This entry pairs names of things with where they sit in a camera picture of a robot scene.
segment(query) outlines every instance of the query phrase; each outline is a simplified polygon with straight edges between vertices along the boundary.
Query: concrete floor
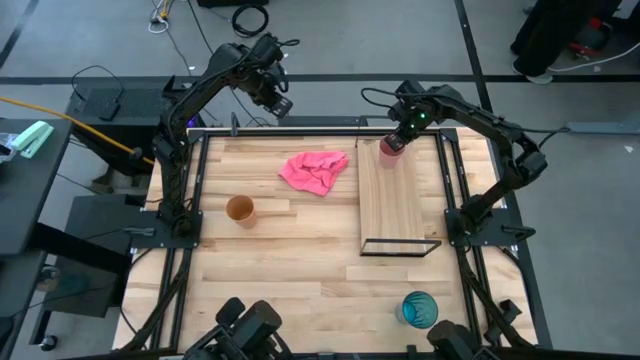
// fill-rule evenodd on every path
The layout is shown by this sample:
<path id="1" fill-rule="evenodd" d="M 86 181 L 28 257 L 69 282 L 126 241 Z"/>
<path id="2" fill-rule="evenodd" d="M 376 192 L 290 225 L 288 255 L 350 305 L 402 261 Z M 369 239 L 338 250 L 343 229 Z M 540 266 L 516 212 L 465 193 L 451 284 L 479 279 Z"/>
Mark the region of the concrete floor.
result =
<path id="1" fill-rule="evenodd" d="M 0 45 L 9 38 L 29 0 L 0 3 Z M 215 49 L 237 38 L 228 23 L 195 6 L 204 33 Z M 464 0 L 485 75 L 511 74 L 508 45 L 524 21 L 526 0 Z M 147 32 L 152 9 L 146 0 L 41 0 L 15 48 L 0 68 L 3 77 L 69 77 L 100 64 L 119 76 L 185 75 L 186 69 L 166 34 Z M 233 9 L 219 12 L 230 16 Z M 285 66 L 291 74 L 422 73 L 471 75 L 454 2 L 449 0 L 272 0 L 269 30 L 282 39 L 300 38 L 289 49 Z M 170 31 L 195 74 L 204 70 L 209 52 L 188 4 L 176 0 Z M 257 17 L 247 15 L 249 24 Z M 617 39 L 609 52 L 627 46 Z M 597 73 L 638 74 L 640 51 L 600 66 Z M 557 66 L 574 65 L 563 56 Z M 594 74 L 593 68 L 577 74 Z M 86 76 L 107 76 L 98 70 Z M 289 93 L 292 115 L 382 115 L 364 103 L 363 86 L 393 90 L 398 82 L 294 83 Z M 478 103 L 472 82 L 452 84 Z M 523 126 L 555 128 L 567 121 L 638 120 L 637 83 L 579 83 L 535 86 L 490 83 L 496 113 Z M 64 111 L 69 85 L 0 85 L 0 94 Z M 246 104 L 244 95 L 239 94 Z M 228 92 L 207 108 L 228 119 L 231 111 L 245 124 Z M 254 115 L 267 115 L 253 106 Z M 46 114 L 0 104 L 6 118 L 49 118 Z M 557 349 L 640 354 L 635 334 L 640 315 L 632 306 L 640 291 L 634 271 L 640 253 L 640 141 L 635 137 L 558 135 L 544 148 L 549 169 L 517 193 L 525 225 L 537 229 L 530 240 L 535 272 Z M 88 185 L 106 169 L 91 152 L 69 146 L 60 173 Z M 56 178 L 41 220 L 64 228 L 74 196 L 86 190 Z M 34 302 L 39 301 L 36 295 Z M 108 351 L 117 321 L 54 315 L 49 332 L 60 338 L 50 353 L 27 346 L 37 309 L 29 313 L 14 359 L 58 359 Z"/>

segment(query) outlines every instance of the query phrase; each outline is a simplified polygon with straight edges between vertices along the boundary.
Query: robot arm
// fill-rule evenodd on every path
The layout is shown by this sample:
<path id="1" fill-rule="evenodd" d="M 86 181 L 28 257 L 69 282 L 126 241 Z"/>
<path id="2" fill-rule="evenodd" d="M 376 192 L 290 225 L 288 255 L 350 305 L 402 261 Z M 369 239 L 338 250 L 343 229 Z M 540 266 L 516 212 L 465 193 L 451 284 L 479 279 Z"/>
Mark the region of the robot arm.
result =
<path id="1" fill-rule="evenodd" d="M 165 87 L 165 95 L 173 106 L 160 118 L 152 148 L 162 167 L 162 202 L 158 207 L 161 220 L 171 227 L 174 236 L 188 235 L 194 216 L 184 205 L 182 185 L 188 162 L 187 124 L 224 87 L 240 88 L 253 100 L 279 118 L 286 116 L 291 101 L 276 91 L 286 92 L 286 78 L 279 62 L 284 58 L 280 43 L 271 34 L 262 36 L 253 48 L 224 44 L 211 56 L 207 70 L 189 89 L 173 90 L 173 79 Z"/>
<path id="2" fill-rule="evenodd" d="M 522 128 L 504 118 L 466 102 L 448 85 L 424 90 L 419 83 L 405 81 L 395 92 L 398 102 L 389 110 L 389 118 L 400 122 L 383 140 L 398 152 L 417 139 L 431 123 L 453 119 L 475 130 L 498 145 L 502 178 L 482 195 L 474 195 L 461 207 L 461 226 L 467 235 L 478 233 L 491 218 L 491 208 L 513 190 L 527 186 L 547 167 L 544 154 Z M 513 144 L 522 148 L 514 159 Z"/>

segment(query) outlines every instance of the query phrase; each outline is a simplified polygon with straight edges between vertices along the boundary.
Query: person's leg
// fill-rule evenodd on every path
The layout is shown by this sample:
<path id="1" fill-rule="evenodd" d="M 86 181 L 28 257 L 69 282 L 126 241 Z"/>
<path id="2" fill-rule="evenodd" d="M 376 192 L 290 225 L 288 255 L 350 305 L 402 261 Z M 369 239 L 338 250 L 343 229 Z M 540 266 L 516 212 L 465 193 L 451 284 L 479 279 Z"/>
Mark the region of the person's leg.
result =
<path id="1" fill-rule="evenodd" d="M 527 20 L 522 24 L 515 41 L 511 44 L 511 51 L 514 54 L 520 55 L 522 49 L 529 43 L 529 38 L 531 38 L 533 30 L 542 19 L 542 16 L 548 10 L 553 9 L 557 2 L 558 0 L 538 0 L 535 2 L 529 16 L 527 16 Z"/>
<path id="2" fill-rule="evenodd" d="M 601 0 L 555 1 L 557 7 L 545 11 L 513 63 L 517 72 L 530 77 L 545 74 L 601 4 Z"/>

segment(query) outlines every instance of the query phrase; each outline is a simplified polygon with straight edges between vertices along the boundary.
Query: pink towel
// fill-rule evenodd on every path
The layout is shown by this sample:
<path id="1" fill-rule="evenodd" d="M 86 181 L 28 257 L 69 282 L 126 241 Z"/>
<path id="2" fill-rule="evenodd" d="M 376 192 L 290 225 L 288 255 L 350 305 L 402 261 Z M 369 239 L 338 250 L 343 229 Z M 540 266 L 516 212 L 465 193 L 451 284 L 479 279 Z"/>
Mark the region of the pink towel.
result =
<path id="1" fill-rule="evenodd" d="M 287 160 L 280 176 L 296 190 L 325 196 L 347 163 L 349 158 L 342 151 L 304 152 Z"/>

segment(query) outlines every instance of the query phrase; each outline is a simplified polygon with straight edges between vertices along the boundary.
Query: wooden table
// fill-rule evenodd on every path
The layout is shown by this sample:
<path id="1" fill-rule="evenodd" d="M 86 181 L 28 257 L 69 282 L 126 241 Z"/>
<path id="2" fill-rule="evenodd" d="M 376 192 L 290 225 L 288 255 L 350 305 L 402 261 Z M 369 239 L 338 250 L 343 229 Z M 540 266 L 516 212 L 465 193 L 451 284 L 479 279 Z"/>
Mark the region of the wooden table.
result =
<path id="1" fill-rule="evenodd" d="M 458 134 L 470 191 L 484 192 L 496 181 L 488 144 L 469 129 L 459 128 Z M 404 352 L 407 344 L 432 351 L 425 338 L 427 331 L 401 325 L 393 314 L 413 290 L 435 298 L 438 320 L 467 324 L 455 252 L 446 241 L 424 258 L 359 256 L 354 142 L 353 137 L 328 136 L 212 138 L 201 197 L 204 223 L 191 264 L 181 351 L 215 326 L 216 312 L 233 296 L 247 306 L 259 299 L 268 301 L 282 316 L 279 333 L 294 352 Z M 445 240 L 443 210 L 447 205 L 435 141 L 423 137 L 414 144 L 424 234 Z M 195 149 L 190 184 L 198 144 Z M 297 153 L 326 150 L 346 152 L 350 163 L 325 198 L 296 191 L 277 175 Z M 448 145 L 447 158 L 459 206 L 462 199 Z M 235 194 L 254 199 L 259 216 L 255 228 L 244 230 L 226 217 L 224 206 Z M 161 196 L 156 166 L 148 198 Z M 535 343 L 518 268 L 495 248 L 483 252 L 494 300 L 508 298 L 518 305 L 523 314 L 514 326 Z M 131 272 L 123 309 L 136 328 L 156 304 L 164 259 L 165 250 L 154 250 Z M 476 306 L 484 331 L 486 319 L 477 299 Z M 171 310 L 167 313 L 165 319 L 171 319 Z M 162 344 L 168 343 L 169 327 L 170 321 L 165 321 Z M 120 321 L 114 348 L 131 337 Z"/>

